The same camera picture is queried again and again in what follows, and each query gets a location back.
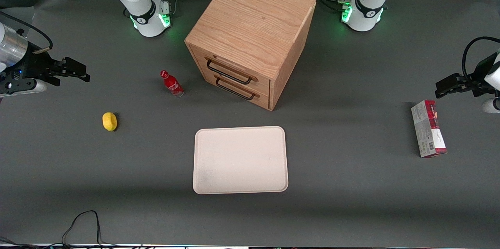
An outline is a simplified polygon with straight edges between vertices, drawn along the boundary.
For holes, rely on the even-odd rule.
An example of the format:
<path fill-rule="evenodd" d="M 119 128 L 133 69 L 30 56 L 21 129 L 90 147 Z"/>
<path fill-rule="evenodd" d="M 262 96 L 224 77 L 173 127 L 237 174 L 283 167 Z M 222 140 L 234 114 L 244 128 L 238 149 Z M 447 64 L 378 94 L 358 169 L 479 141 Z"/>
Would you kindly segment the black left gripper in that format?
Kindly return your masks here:
<path fill-rule="evenodd" d="M 473 73 L 470 74 L 473 85 L 466 77 L 459 73 L 451 74 L 446 78 L 436 82 L 435 96 L 437 99 L 443 98 L 453 93 L 464 93 L 473 91 L 474 97 L 485 94 L 499 95 L 499 58 L 489 56 L 480 61 Z"/>

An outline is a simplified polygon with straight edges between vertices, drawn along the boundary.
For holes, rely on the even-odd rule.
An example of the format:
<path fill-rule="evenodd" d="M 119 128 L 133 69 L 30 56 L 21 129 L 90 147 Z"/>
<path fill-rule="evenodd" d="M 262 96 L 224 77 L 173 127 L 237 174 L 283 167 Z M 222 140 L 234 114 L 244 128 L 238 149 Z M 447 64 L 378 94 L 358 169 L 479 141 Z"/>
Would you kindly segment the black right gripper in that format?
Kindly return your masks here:
<path fill-rule="evenodd" d="M 18 77 L 41 80 L 53 86 L 59 86 L 59 77 L 74 77 L 90 82 L 86 73 L 86 65 L 69 57 L 56 60 L 48 54 L 27 54 L 16 64 Z"/>

